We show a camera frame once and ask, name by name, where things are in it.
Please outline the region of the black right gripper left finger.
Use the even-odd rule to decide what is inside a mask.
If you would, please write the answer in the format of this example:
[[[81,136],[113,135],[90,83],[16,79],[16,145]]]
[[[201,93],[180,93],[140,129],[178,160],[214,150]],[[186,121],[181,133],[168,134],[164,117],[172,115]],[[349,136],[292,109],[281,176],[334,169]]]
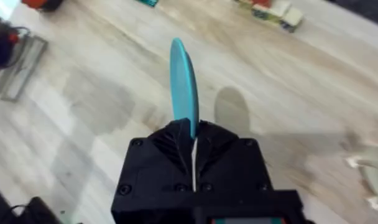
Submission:
[[[173,120],[127,149],[118,190],[121,192],[191,192],[194,140],[187,118]]]

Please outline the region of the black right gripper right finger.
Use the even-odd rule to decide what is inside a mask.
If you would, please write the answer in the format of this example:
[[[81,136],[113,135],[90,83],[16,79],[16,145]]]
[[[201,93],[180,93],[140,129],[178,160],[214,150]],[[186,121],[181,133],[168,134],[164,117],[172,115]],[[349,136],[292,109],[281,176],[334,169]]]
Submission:
[[[195,162],[200,192],[254,192],[272,190],[259,144],[241,138],[217,124],[200,121]]]

